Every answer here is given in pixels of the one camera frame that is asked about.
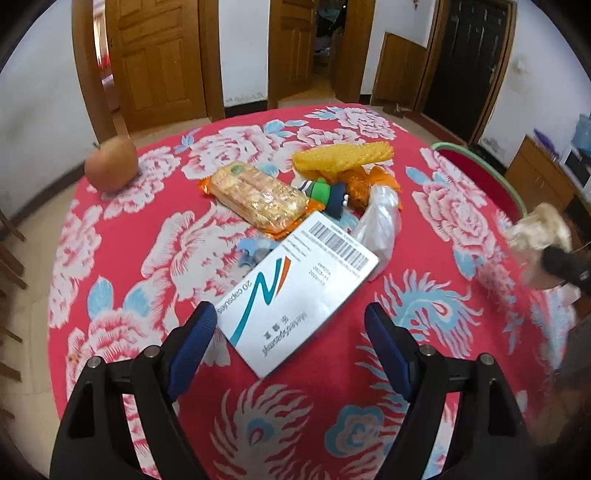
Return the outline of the beige paper ball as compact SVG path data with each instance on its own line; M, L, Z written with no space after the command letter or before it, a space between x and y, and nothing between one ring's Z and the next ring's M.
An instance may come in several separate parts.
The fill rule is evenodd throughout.
M550 246L565 252L572 251L570 228L558 210L549 203L541 203L534 210L506 230L506 242L517 263L522 267L522 282L534 290L548 290L561 283L543 270L543 251Z

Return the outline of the white medicine box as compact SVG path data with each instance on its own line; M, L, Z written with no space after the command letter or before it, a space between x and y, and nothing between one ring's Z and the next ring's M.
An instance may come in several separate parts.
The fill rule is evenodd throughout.
M378 263L374 253L315 212L221 299L217 326L253 373L266 377L329 320Z

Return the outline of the orange plastic wrapper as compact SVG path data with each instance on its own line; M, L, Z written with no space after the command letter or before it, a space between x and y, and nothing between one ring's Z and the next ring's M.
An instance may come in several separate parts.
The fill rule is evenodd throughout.
M370 202L370 188L374 185L387 186L397 193L402 192L402 188L394 175L377 165L370 171L363 168L363 166L342 171L339 174L339 182L346 184L349 207L358 212L367 209Z

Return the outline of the green red trash bin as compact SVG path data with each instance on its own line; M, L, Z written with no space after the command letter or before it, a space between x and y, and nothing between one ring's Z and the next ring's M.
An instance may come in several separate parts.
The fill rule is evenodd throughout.
M509 181L467 147L450 142L437 142L431 148L465 173L513 223L527 215L525 203Z

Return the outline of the wooden cabinet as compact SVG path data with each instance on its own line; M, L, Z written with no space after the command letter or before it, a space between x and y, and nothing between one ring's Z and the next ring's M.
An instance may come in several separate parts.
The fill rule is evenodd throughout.
M549 203L563 212L575 197L575 188L550 155L525 136L505 178L520 195L528 211Z

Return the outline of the light blue small wrapper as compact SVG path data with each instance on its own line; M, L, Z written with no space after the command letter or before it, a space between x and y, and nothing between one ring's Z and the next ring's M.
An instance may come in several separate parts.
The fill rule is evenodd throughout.
M271 251L276 249L280 243L276 240L266 237L249 237L243 238L238 242L238 258L239 267L254 268L257 264L263 261Z

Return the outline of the clear plastic bag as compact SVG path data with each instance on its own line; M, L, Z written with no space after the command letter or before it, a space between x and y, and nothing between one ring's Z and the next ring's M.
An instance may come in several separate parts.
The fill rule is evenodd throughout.
M353 239L379 259L378 265L370 273L370 282L376 280L390 263L401 228L398 193L387 185L376 184L370 187L369 205L352 231Z

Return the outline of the orange cracker packet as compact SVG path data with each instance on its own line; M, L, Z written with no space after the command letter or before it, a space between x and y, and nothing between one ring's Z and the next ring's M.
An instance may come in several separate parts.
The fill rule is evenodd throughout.
M198 188L274 240L287 237L325 206L252 165L235 161L198 181Z

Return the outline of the reddish apple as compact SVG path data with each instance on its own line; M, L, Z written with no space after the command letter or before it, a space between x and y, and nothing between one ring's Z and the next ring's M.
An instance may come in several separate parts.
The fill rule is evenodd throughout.
M84 162L86 179L101 193L121 190L137 176L138 170L135 145L125 136L105 141Z

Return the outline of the dark right doorway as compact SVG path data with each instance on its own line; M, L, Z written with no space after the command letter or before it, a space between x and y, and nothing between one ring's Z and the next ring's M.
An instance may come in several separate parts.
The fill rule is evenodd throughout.
M517 13L514 1L437 1L414 110L475 143L507 72Z

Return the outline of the green blue toy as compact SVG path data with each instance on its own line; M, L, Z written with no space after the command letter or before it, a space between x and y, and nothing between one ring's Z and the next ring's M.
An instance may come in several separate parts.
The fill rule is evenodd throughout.
M323 204L325 214L335 220L342 218L342 213L349 203L349 194L346 193L345 183L331 185L324 178L318 178L318 180L305 180L298 190Z

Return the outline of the left wooden door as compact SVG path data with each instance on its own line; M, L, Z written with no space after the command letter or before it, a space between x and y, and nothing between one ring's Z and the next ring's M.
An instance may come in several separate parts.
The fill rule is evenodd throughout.
M127 130L204 118L197 1L107 0L105 14Z

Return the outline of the wooden door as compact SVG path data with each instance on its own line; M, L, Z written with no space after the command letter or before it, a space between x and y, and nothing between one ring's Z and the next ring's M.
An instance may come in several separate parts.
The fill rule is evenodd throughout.
M318 1L271 0L267 106L311 85Z
M107 0L105 14L127 130L204 118L197 1Z

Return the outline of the middle wooden door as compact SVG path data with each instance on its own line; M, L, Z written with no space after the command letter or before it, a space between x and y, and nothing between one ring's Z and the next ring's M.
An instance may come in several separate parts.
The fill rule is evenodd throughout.
M267 106L311 85L318 1L271 0Z

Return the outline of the low wooden wall panel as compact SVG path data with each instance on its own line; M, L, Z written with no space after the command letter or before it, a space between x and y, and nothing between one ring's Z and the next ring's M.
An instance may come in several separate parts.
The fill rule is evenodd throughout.
M413 107L425 72L427 54L426 47L399 35L386 33L374 83L372 103Z

